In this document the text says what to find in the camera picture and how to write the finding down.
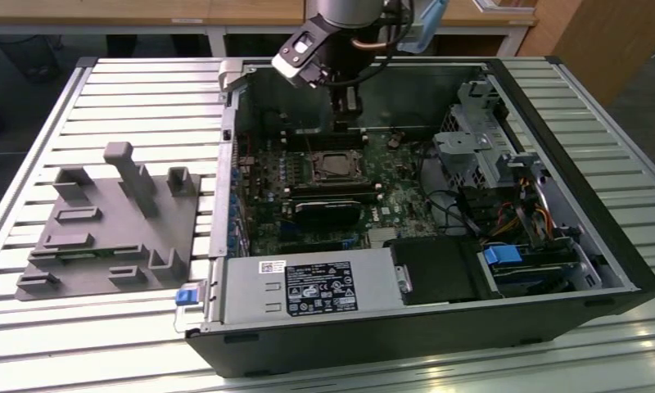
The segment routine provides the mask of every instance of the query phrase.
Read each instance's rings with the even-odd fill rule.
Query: blue latch
[[[174,296],[174,303],[177,305],[197,305],[198,304],[198,288],[180,289]]]
[[[423,9],[421,14],[415,16],[416,20],[420,20],[421,28],[413,29],[416,31],[415,37],[405,38],[403,42],[397,44],[397,50],[409,53],[421,53],[429,41],[435,37],[436,28],[441,24],[441,16],[447,10],[448,0],[432,0],[432,2]]]
[[[520,252],[516,246],[490,246],[483,251],[488,264],[514,264],[522,262]]]

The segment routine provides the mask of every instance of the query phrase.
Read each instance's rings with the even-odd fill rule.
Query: power supply label
[[[285,309],[292,317],[356,311],[349,262],[285,266]]]

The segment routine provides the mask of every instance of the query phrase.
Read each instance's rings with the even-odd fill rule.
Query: aluminum slotted table
[[[57,167],[85,165],[93,177],[117,176],[101,158],[112,141],[133,144],[133,158],[146,163],[150,174],[186,166],[201,175],[189,280],[206,276],[221,137],[220,62],[100,59],[74,70],[0,204],[0,391],[655,389],[655,300],[532,346],[225,380],[176,331],[174,290],[14,299],[16,281],[57,199],[50,186]],[[543,58],[504,63],[655,272],[654,165],[562,64]],[[531,151],[515,113],[510,116]],[[184,318],[193,322],[201,313]]]

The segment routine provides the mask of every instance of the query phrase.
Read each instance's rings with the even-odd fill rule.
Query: green motherboard
[[[307,245],[316,246],[316,251],[321,251],[320,245],[331,247],[324,251],[333,251],[336,246],[341,250],[375,248],[389,238],[436,234],[436,223],[417,185],[417,144],[400,143],[387,130],[368,131],[365,136],[364,148],[351,154],[359,157],[359,178],[377,184],[380,195],[377,201],[361,204],[353,225],[329,231],[296,230],[296,224],[287,218],[291,199],[284,190],[291,184],[312,181],[312,153],[288,152],[277,142],[268,142],[255,156],[245,157],[252,255],[307,252],[301,251]]]

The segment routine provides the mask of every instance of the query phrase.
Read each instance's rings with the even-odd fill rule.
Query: barcode sticker
[[[204,23],[202,19],[172,19],[172,23]]]
[[[260,261],[260,274],[264,273],[283,273],[285,267],[284,260],[261,260]]]

